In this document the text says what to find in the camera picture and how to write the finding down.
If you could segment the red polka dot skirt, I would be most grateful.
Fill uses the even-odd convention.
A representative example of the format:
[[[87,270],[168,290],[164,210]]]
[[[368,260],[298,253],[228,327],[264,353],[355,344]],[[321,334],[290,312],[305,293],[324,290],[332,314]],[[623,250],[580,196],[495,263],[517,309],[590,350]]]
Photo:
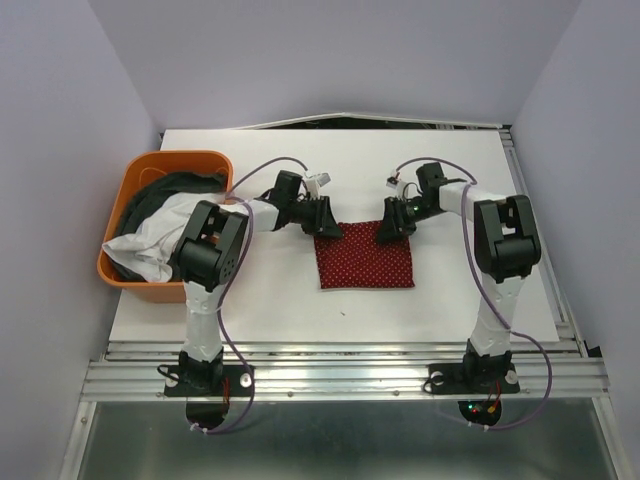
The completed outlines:
[[[339,223],[342,238],[314,238],[323,290],[415,287],[409,239],[379,244],[380,225],[380,221]]]

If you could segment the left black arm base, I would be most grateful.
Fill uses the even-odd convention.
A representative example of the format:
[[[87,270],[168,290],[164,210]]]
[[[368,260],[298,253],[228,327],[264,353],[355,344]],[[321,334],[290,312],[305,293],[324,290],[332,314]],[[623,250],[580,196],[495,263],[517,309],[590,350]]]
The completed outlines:
[[[223,365],[213,374],[191,374],[179,365],[161,364],[157,373],[165,381],[163,394],[169,398],[248,398],[253,392],[251,376],[242,365]]]

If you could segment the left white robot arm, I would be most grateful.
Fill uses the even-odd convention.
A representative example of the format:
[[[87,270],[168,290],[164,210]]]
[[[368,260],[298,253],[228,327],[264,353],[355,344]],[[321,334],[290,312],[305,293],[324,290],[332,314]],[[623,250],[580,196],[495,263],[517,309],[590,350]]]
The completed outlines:
[[[222,382],[219,314],[224,288],[239,269],[242,254],[258,232],[297,224],[304,233],[339,239],[343,232],[320,189],[327,173],[311,176],[282,170],[274,186],[247,202],[200,201],[178,240],[172,261],[183,281],[187,306],[186,339],[179,354],[181,377],[199,393],[215,392]]]

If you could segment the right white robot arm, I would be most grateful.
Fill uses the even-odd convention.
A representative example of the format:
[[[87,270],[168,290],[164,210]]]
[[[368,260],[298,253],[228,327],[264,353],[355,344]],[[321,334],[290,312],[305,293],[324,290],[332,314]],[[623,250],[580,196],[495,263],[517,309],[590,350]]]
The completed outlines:
[[[386,179],[394,194],[384,200],[376,242],[404,240],[416,224],[444,213],[461,219],[467,263],[480,293],[474,329],[460,366],[463,384],[482,390],[511,363],[515,307],[526,278],[542,256],[542,246],[530,199],[497,195],[478,187],[466,169],[443,159],[420,157],[417,195],[395,169]]]

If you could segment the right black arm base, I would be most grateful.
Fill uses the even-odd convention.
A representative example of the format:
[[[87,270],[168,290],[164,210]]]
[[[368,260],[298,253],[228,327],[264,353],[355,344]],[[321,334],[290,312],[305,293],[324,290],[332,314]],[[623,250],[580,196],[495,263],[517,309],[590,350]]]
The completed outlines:
[[[509,355],[477,357],[468,353],[458,363],[432,363],[427,369],[428,376],[422,390],[433,395],[520,392],[518,376]]]

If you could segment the white skirt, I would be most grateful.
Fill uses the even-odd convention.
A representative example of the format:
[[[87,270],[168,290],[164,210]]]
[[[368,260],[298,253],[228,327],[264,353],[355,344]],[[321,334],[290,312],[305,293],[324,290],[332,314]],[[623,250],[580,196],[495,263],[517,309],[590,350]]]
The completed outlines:
[[[171,257],[192,212],[200,201],[219,204],[223,193],[170,195],[132,233],[103,243],[102,251],[123,282],[167,283],[174,279]]]

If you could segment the dark grey dotted skirt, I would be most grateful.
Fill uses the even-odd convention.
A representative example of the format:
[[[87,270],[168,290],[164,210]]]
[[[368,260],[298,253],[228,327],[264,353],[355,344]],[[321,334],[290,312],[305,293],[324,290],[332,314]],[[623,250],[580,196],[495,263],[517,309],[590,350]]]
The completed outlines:
[[[225,193],[227,176],[222,173],[200,175],[192,172],[170,173],[141,189],[125,207],[116,227],[115,236],[132,233],[172,194]]]

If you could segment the orange plastic bin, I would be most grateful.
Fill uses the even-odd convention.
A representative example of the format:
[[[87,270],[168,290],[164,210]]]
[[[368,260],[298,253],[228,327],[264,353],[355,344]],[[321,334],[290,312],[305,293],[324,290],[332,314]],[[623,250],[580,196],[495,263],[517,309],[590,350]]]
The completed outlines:
[[[200,175],[222,173],[227,176],[225,190],[233,184],[234,169],[227,156],[210,150],[154,151],[140,155],[131,161],[121,180],[114,205],[107,223],[104,241],[115,237],[116,227],[125,207],[141,189],[166,174],[190,171]],[[108,285],[128,291],[150,303],[183,303],[184,288],[181,282],[148,283],[129,282],[121,278],[109,257],[100,251],[97,272]]]

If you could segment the aluminium mounting rail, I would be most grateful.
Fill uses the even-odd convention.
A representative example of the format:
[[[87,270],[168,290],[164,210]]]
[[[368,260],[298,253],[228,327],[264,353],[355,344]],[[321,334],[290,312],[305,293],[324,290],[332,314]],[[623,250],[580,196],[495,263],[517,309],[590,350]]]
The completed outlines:
[[[87,369],[81,398],[93,402],[162,401],[165,380],[161,364],[174,365],[175,342],[112,342]],[[517,343],[513,362],[520,399],[543,395],[551,373],[552,398],[598,398],[609,394],[602,359],[587,357],[573,340],[546,347],[543,360],[532,346]],[[293,343],[239,344],[227,352],[226,363],[238,355],[255,369],[255,398],[262,402],[329,400],[427,400],[422,385],[432,363],[461,360],[461,343]]]

